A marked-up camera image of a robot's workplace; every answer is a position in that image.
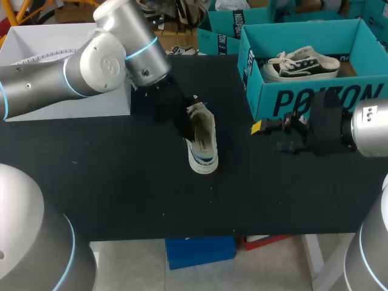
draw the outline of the black table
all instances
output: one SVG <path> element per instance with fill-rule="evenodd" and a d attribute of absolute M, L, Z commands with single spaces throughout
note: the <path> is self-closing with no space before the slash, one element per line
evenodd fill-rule
<path fill-rule="evenodd" d="M 171 124 L 147 115 L 3 123 L 0 162 L 28 173 L 89 240 L 355 232 L 387 159 L 276 153 L 253 124 L 231 56 L 176 56 L 216 118 L 219 168 L 193 172 Z"/>

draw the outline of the sneaker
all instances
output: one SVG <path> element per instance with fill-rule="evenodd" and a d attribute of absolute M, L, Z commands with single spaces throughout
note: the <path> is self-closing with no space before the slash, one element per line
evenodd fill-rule
<path fill-rule="evenodd" d="M 191 168 L 199 174 L 210 174 L 218 167 L 214 115 L 203 103 L 187 108 L 195 128 L 195 140 L 186 140 Z"/>
<path fill-rule="evenodd" d="M 336 78 L 339 60 L 303 47 L 286 55 L 282 52 L 260 68 L 265 82 L 293 82 Z"/>

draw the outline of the gray floor tile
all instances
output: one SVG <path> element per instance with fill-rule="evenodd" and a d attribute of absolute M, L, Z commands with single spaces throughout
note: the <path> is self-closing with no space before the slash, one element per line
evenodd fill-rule
<path fill-rule="evenodd" d="M 234 259 L 179 270 L 166 263 L 166 291 L 311 291 L 299 237 L 239 250 Z"/>
<path fill-rule="evenodd" d="M 99 252 L 96 291 L 164 291 L 164 239 L 93 242 Z"/>
<path fill-rule="evenodd" d="M 326 262 L 340 244 L 341 238 L 338 233 L 316 235 L 316 237 L 318 238 L 319 246 L 321 248 L 323 261 Z"/>

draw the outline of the shoelace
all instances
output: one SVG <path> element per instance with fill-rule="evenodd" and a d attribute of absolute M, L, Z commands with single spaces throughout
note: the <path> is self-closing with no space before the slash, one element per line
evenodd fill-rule
<path fill-rule="evenodd" d="M 300 67 L 301 64 L 297 64 L 292 59 L 288 58 L 285 52 L 279 53 L 276 58 L 269 59 L 269 64 L 279 64 L 282 70 L 294 69 L 295 67 Z"/>

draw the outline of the red object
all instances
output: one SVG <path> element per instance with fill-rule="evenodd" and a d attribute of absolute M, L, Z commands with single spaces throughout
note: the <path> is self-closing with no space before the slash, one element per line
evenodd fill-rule
<path fill-rule="evenodd" d="M 4 18 L 2 21 L 0 21 L 0 36 L 4 36 L 8 33 L 8 31 L 11 28 L 11 23 L 8 20 L 8 18 Z"/>
<path fill-rule="evenodd" d="M 259 239 L 257 241 L 252 242 L 246 242 L 245 238 L 241 238 L 241 242 L 246 248 L 246 250 L 253 250 L 257 249 L 258 247 L 266 246 L 271 243 L 275 243 L 277 241 L 282 241 L 286 238 L 290 238 L 293 235 L 275 235 L 275 236 L 268 236 L 268 238 Z"/>

